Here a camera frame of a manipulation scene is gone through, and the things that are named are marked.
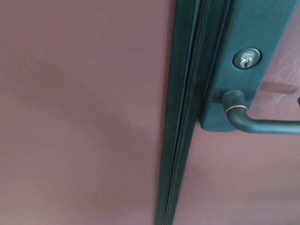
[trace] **dark green door frame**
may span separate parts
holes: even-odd
[[[194,125],[229,3],[229,0],[177,1],[156,225],[173,223]]]
[[[248,12],[247,9],[255,9],[256,6],[260,8],[259,13],[265,13],[265,16],[276,13],[274,8],[278,9],[280,15],[287,15],[288,10],[290,12],[297,2],[297,0],[176,1],[156,225],[173,224],[194,125],[199,118],[202,120],[206,117],[208,99],[210,101],[213,99],[210,93],[218,78],[216,74],[220,73],[216,72],[216,68],[225,57],[223,48],[227,45],[228,34],[232,29],[230,21],[236,20],[239,16],[244,18],[239,11],[240,8],[251,16],[255,16],[256,10]],[[277,18],[279,23],[276,24],[282,22],[281,18],[286,20],[279,16]],[[247,31],[243,26],[238,29]],[[259,23],[255,26],[255,31],[261,38],[264,32],[272,32],[275,29],[276,27],[272,25],[261,26]],[[263,67],[266,68],[270,60],[261,62],[264,64]]]

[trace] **door handle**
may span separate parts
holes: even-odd
[[[226,92],[222,104],[229,122],[238,130],[255,134],[300,135],[300,121],[255,120],[249,117],[242,91]]]

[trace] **lever handle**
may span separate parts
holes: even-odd
[[[300,135],[300,121],[250,118],[242,91],[226,92],[222,97],[222,104],[229,122],[238,130],[255,134]]]

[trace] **maroon wall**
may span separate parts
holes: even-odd
[[[0,1],[0,224],[153,224],[173,8]]]

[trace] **maroon door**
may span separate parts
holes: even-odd
[[[300,120],[300,7],[256,96],[257,119]],[[300,137],[197,124],[175,225],[299,225]]]
[[[0,224],[154,223],[171,0],[0,1]]]

